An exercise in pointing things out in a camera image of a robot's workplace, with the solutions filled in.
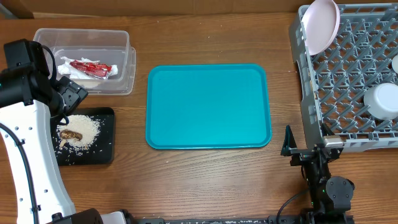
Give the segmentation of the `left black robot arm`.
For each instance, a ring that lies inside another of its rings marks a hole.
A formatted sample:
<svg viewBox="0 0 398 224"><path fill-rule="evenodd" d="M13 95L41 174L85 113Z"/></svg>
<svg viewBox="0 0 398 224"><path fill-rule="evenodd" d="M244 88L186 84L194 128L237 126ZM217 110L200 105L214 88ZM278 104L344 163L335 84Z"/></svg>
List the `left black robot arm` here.
<svg viewBox="0 0 398 224"><path fill-rule="evenodd" d="M50 121L68 123L88 92L49 69L49 48L26 39L4 44L7 68L1 72L1 136L17 195L18 223L134 223L127 210L77 212L63 184Z"/></svg>

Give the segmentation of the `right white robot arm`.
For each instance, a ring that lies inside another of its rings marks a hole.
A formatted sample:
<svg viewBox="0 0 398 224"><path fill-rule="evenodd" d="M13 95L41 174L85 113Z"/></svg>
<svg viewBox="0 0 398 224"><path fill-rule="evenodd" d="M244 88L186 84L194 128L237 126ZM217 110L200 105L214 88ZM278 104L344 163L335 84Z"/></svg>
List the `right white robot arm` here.
<svg viewBox="0 0 398 224"><path fill-rule="evenodd" d="M298 149L290 126L286 126L281 156L290 157L291 166L301 168L302 177L308 189L298 193L291 199L310 194L312 206L304 208L297 219L298 223L353 223L347 217L351 209L354 183L344 177L332 176L328 164L340 158L343 152L343 140L335 135L323 123L323 137L320 144L313 148Z"/></svg>

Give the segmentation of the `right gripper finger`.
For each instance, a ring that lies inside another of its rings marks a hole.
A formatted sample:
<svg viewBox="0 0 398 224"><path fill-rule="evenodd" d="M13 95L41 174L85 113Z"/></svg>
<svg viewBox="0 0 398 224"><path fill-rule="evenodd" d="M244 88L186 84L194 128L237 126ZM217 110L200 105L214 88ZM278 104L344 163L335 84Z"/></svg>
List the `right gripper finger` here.
<svg viewBox="0 0 398 224"><path fill-rule="evenodd" d="M333 136L334 132L329 128L326 123L321 124L322 136Z"/></svg>
<svg viewBox="0 0 398 224"><path fill-rule="evenodd" d="M297 145L292 133L291 127L289 125L285 128L285 138L280 152L281 156L291 156L292 151L297 150Z"/></svg>

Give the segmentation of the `white round plate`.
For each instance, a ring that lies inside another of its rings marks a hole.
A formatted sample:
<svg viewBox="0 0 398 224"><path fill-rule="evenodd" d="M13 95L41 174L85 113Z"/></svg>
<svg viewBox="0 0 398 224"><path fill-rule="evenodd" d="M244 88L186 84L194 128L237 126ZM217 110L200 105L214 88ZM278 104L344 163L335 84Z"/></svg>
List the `white round plate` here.
<svg viewBox="0 0 398 224"><path fill-rule="evenodd" d="M334 0L315 0L305 11L301 22L309 54L326 50L335 39L340 25L340 10Z"/></svg>

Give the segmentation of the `white cup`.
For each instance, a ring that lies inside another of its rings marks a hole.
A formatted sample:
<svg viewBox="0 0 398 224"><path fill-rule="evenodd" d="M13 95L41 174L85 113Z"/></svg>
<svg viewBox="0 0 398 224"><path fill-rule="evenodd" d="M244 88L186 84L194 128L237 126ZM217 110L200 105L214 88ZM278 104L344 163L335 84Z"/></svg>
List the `white cup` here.
<svg viewBox="0 0 398 224"><path fill-rule="evenodd" d="M393 71L395 71L396 73L398 73L398 55L396 55L391 62L391 67L393 69Z"/></svg>

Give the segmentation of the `grey shallow bowl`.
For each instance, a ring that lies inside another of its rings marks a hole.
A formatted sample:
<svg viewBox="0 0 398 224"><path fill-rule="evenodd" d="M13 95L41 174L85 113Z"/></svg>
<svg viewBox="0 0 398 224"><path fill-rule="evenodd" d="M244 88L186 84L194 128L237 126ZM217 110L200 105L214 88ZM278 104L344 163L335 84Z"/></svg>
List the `grey shallow bowl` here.
<svg viewBox="0 0 398 224"><path fill-rule="evenodd" d="M368 89L364 95L368 112L377 119L392 120L397 117L397 85L382 83Z"/></svg>

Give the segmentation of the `teal serving tray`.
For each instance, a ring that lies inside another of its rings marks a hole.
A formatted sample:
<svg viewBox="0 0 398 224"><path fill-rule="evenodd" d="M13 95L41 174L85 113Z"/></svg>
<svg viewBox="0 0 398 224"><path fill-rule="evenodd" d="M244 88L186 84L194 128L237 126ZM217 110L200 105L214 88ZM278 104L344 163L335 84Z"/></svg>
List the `teal serving tray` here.
<svg viewBox="0 0 398 224"><path fill-rule="evenodd" d="M255 63L163 65L148 75L154 149L264 147L272 139L266 71Z"/></svg>

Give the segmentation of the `red snack wrapper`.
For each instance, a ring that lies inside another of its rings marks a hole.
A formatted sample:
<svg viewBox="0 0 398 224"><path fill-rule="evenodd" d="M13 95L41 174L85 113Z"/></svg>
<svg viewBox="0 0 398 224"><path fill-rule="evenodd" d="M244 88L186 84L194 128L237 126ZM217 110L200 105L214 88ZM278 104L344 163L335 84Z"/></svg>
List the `red snack wrapper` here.
<svg viewBox="0 0 398 224"><path fill-rule="evenodd" d="M70 65L86 75L102 79L106 79L113 68L112 66L99 62L80 62L77 60L70 62Z"/></svg>

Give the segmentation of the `white paper napkin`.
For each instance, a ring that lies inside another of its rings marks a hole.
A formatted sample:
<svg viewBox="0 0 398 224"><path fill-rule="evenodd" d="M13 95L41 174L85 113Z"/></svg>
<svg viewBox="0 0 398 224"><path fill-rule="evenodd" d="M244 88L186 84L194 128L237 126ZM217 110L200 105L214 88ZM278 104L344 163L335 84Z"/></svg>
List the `white paper napkin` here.
<svg viewBox="0 0 398 224"><path fill-rule="evenodd" d="M102 79L102 78L95 78L89 75L84 74L83 72L78 71L77 69L73 68L70 65L70 62L74 61L75 59L70 59L68 57L62 57L62 60L65 61L64 64L59 65L57 67L57 71L60 75L69 75L71 79L80 79L80 80L92 80L92 79L100 79L100 80L106 80L109 77L115 76L118 74L118 66L117 65L110 65L112 66L112 71L111 73L106 77L106 79ZM82 58L81 60L77 60L80 62L99 62L101 63L99 60L89 60L87 58Z"/></svg>

